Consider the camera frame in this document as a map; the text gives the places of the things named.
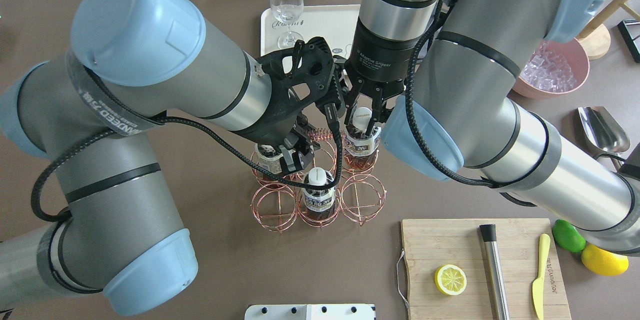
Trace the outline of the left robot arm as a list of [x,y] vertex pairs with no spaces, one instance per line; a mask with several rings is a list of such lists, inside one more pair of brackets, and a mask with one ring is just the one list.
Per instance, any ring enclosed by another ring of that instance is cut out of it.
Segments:
[[66,53],[1,96],[2,132],[58,169],[68,206],[1,245],[1,308],[99,293],[116,313],[160,306],[198,262],[147,131],[179,109],[283,154],[285,172],[313,155],[282,62],[254,59],[189,0],[83,0]]

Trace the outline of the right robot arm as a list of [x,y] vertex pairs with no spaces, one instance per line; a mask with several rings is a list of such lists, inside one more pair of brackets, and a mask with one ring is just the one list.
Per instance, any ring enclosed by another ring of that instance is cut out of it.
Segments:
[[604,0],[362,0],[348,74],[389,153],[434,179],[512,192],[611,252],[639,254],[639,152],[614,173],[508,99],[542,40],[567,42]]

